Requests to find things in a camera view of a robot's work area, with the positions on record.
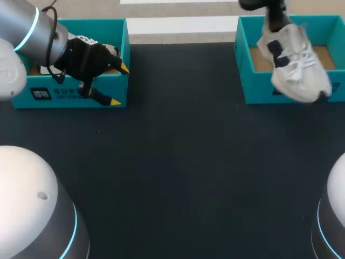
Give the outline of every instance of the cyan light ring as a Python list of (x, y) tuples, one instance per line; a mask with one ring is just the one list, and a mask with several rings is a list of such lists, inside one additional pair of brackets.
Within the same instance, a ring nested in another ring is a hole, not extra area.
[(325, 235), (324, 235), (323, 232), (322, 232), (321, 225), (320, 225), (320, 218), (319, 218), (320, 203), (321, 203), (321, 200), (320, 200), (319, 205), (318, 205), (318, 225), (319, 225), (319, 230), (320, 230), (321, 236), (322, 236), (323, 240), (325, 241), (326, 245), (328, 246), (328, 248), (332, 251), (332, 253), (333, 253), (338, 259), (342, 259), (342, 258), (336, 253), (336, 251), (334, 251), (334, 249), (330, 246), (330, 244), (329, 244), (328, 241), (326, 240)]
[(37, 25), (37, 22), (38, 22), (38, 16), (39, 16), (39, 10), (38, 8), (36, 7), (36, 15), (34, 17), (34, 20), (33, 20), (33, 23), (31, 25), (31, 28), (29, 30), (29, 32), (27, 33), (27, 35), (25, 36), (25, 38), (22, 40), (22, 42), (15, 48), (15, 51), (18, 51), (21, 47), (24, 46), (24, 44), (27, 42), (27, 40), (30, 38), (30, 36), (32, 35), (36, 25)]
[(66, 254), (68, 253), (69, 249), (71, 248), (71, 245), (73, 243), (74, 237), (75, 237), (75, 232), (77, 232), (77, 225), (78, 225), (78, 217), (77, 217), (77, 210), (75, 209), (75, 205), (73, 204), (73, 208), (74, 208), (74, 214), (75, 214), (75, 223), (74, 223), (74, 231), (71, 237), (71, 240), (66, 248), (66, 250), (64, 251), (64, 253), (60, 256), (59, 259), (63, 259)]

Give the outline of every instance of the open box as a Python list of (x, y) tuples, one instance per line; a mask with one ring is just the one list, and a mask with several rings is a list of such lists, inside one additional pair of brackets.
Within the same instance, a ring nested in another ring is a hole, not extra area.
[[(345, 101), (345, 23), (341, 16), (290, 16), (306, 28), (310, 42), (328, 72), (333, 86), (329, 101)], [(271, 83), (272, 67), (261, 56), (257, 41), (264, 16), (239, 17), (235, 56), (247, 104), (291, 103)]]
[[(60, 19), (74, 35), (93, 38), (101, 44), (110, 44), (120, 50), (120, 56), (129, 68), (130, 45), (125, 19)], [(78, 94), (79, 81), (66, 76), (62, 85), (49, 75), (40, 75), (28, 60), (22, 58), (27, 73), (26, 88), (12, 103), (15, 108), (102, 108), (126, 107), (128, 75), (113, 70), (95, 78), (92, 86), (101, 93), (112, 97), (118, 105), (102, 106), (92, 99), (83, 99)]]

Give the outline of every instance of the black shoe stripe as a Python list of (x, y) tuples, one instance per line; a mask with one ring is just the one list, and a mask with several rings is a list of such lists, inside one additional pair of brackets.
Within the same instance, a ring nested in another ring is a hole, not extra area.
[(273, 61), (274, 61), (275, 67), (284, 67), (290, 63), (290, 60), (288, 57), (279, 58), (279, 56), (281, 55), (281, 53), (283, 51), (283, 48), (282, 48), (279, 41), (274, 40), (274, 41), (268, 43), (267, 47), (268, 47), (268, 50), (270, 51), (270, 53), (272, 53), (272, 55), (273, 55)]

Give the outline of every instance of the dark table surface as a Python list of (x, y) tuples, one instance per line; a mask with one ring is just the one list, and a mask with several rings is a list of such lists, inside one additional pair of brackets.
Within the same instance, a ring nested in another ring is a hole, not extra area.
[(92, 259), (312, 259), (345, 105), (245, 105), (230, 43), (134, 45), (130, 68), (125, 109), (0, 103), (0, 145), (52, 166)]

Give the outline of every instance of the black cable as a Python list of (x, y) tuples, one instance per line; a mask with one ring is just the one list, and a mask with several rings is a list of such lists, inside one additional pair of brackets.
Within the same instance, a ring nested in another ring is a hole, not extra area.
[(57, 0), (54, 0), (53, 3), (50, 6), (53, 6), (56, 3)]
[(52, 78), (54, 78), (56, 80), (56, 82), (58, 82), (59, 84), (62, 84), (64, 79), (65, 79), (65, 75), (64, 73), (61, 74), (60, 77), (58, 77), (56, 74), (54, 74), (52, 72), (52, 70), (50, 69), (50, 54), (52, 52), (52, 48), (53, 48), (53, 41), (54, 41), (54, 37), (55, 37), (55, 33), (56, 33), (56, 27), (58, 25), (58, 12), (56, 11), (56, 9), (53, 6), (47, 6), (46, 8), (42, 9), (42, 12), (47, 13), (47, 11), (51, 9), (54, 12), (54, 21), (53, 21), (53, 27), (52, 27), (52, 31), (50, 33), (50, 37), (49, 37), (49, 43), (48, 43), (48, 48), (47, 48), (47, 53), (46, 53), (46, 57), (45, 57), (45, 64), (46, 67), (48, 69), (49, 74), (52, 76)]

